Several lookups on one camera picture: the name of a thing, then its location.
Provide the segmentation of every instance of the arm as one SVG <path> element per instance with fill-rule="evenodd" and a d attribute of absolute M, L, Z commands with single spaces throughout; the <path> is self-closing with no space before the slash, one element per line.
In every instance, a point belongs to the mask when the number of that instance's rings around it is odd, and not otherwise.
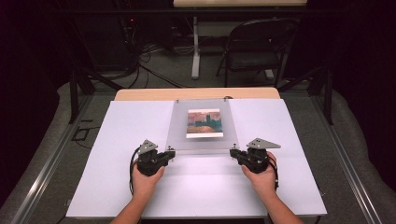
<path fill-rule="evenodd" d="M 268 152 L 268 156 L 276 161 L 275 156 L 271 152 Z M 250 172 L 245 165 L 242 165 L 242 171 L 251 181 L 252 187 L 262 200 L 262 203 L 275 224 L 303 223 L 291 212 L 279 197 L 277 197 L 275 190 L 275 171 L 270 165 L 266 171 L 259 174 Z"/>
<path fill-rule="evenodd" d="M 132 180 L 134 182 L 134 196 L 131 201 L 122 209 L 117 217 L 111 222 L 112 224 L 137 223 L 145 210 L 149 200 L 155 191 L 155 186 L 160 178 L 163 176 L 165 170 L 161 167 L 155 175 L 142 175 L 137 170 L 137 165 L 134 165 L 134 172 L 132 173 Z"/>

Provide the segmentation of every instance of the table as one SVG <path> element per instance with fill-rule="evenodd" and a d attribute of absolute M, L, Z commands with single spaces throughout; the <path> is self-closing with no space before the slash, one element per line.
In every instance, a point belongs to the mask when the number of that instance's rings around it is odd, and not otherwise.
<path fill-rule="evenodd" d="M 175 0 L 174 7 L 303 7 L 306 2 L 307 0 Z M 192 79 L 199 78 L 200 50 L 198 36 L 227 36 L 238 23 L 225 22 L 219 24 L 216 22 L 208 24 L 206 22 L 204 24 L 205 29 L 199 29 L 198 19 L 193 17 L 194 55 L 192 59 Z"/>
<path fill-rule="evenodd" d="M 282 146 L 271 150 L 278 161 L 279 197 L 296 215 L 326 214 L 289 112 L 276 89 L 214 88 L 119 91 L 106 113 L 66 216 L 116 216 L 131 198 L 128 176 L 133 150 L 145 138 L 163 149 L 174 100 L 225 96 L 234 98 L 228 101 L 240 143 L 260 136 Z M 240 166 L 228 150 L 223 151 L 210 155 L 177 152 L 142 217 L 265 217 L 266 210 Z"/>

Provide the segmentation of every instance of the picture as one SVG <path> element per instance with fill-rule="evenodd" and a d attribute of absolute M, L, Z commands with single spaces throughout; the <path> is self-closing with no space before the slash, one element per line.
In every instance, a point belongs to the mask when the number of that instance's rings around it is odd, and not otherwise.
<path fill-rule="evenodd" d="M 187 138 L 223 137 L 219 109 L 189 110 Z"/>

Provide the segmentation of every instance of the chair backrest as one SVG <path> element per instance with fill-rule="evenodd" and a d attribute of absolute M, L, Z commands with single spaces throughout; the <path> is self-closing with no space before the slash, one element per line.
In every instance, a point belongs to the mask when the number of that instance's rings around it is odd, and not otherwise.
<path fill-rule="evenodd" d="M 270 19 L 247 21 L 236 26 L 230 33 L 227 47 L 240 41 L 271 39 L 278 45 L 289 41 L 297 30 L 298 22 L 292 19 Z"/>

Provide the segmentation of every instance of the hand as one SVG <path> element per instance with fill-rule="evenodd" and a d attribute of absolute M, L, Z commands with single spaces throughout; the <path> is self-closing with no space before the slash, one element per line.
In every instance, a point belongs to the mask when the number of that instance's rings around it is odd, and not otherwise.
<path fill-rule="evenodd" d="M 161 167 L 155 175 L 146 176 L 140 173 L 137 169 L 136 162 L 134 163 L 134 171 L 132 173 L 132 181 L 134 183 L 134 198 L 149 201 L 154 194 L 155 186 L 163 176 L 165 167 Z"/>
<path fill-rule="evenodd" d="M 271 152 L 267 152 L 268 156 L 272 158 L 270 162 L 273 165 L 276 165 L 276 157 Z M 252 173 L 246 165 L 242 165 L 242 171 L 245 176 L 250 180 L 252 187 L 256 191 L 257 194 L 261 196 L 275 194 L 275 171 L 271 165 L 268 165 L 267 169 L 264 172 L 259 174 Z"/>

